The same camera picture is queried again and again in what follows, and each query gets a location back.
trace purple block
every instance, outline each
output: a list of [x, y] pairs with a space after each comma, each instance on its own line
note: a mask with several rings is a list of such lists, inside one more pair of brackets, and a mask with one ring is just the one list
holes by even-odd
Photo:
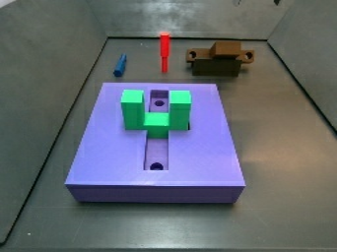
[[[190, 91], [190, 131], [168, 133], [168, 169], [144, 169], [145, 131], [125, 131], [123, 90]], [[234, 203], [244, 188], [215, 85], [104, 84], [65, 186], [83, 202]]]

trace metal wall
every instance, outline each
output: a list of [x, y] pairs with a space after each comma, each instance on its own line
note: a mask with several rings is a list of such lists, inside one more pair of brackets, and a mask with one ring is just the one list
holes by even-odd
[[268, 43], [337, 129], [337, 1], [295, 1]]
[[105, 42], [85, 1], [0, 9], [0, 243]]
[[88, 0], [111, 37], [267, 39], [294, 0]]

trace green block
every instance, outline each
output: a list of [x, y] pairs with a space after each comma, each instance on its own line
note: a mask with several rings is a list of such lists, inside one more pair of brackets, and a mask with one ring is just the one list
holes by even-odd
[[127, 130], [143, 129], [144, 101], [143, 91], [124, 90], [121, 95], [121, 110]]
[[125, 110], [123, 112], [125, 130], [143, 129], [143, 112], [139, 110]]
[[190, 111], [169, 111], [169, 130], [188, 130]]
[[169, 105], [172, 104], [192, 104], [190, 91], [169, 91]]
[[144, 113], [143, 128], [148, 138], [168, 138], [168, 113]]
[[191, 105], [190, 91], [169, 92], [169, 130], [188, 130]]
[[143, 91], [124, 90], [121, 103], [143, 103]]

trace brown object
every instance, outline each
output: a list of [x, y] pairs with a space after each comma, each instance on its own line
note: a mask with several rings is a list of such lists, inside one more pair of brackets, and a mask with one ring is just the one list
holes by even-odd
[[210, 49], [188, 49], [186, 62], [192, 65], [192, 75], [236, 77], [240, 64], [254, 62], [254, 50], [240, 50], [239, 41], [216, 41]]

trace table surface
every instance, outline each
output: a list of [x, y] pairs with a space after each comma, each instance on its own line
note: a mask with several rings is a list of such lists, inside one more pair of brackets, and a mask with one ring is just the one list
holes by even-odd
[[[194, 77], [173, 39], [168, 73], [156, 39], [109, 39], [2, 249], [337, 248], [337, 141], [264, 41], [236, 78]], [[121, 53], [125, 73], [112, 75]], [[215, 83], [246, 180], [234, 205], [77, 203], [62, 183], [104, 82]]]

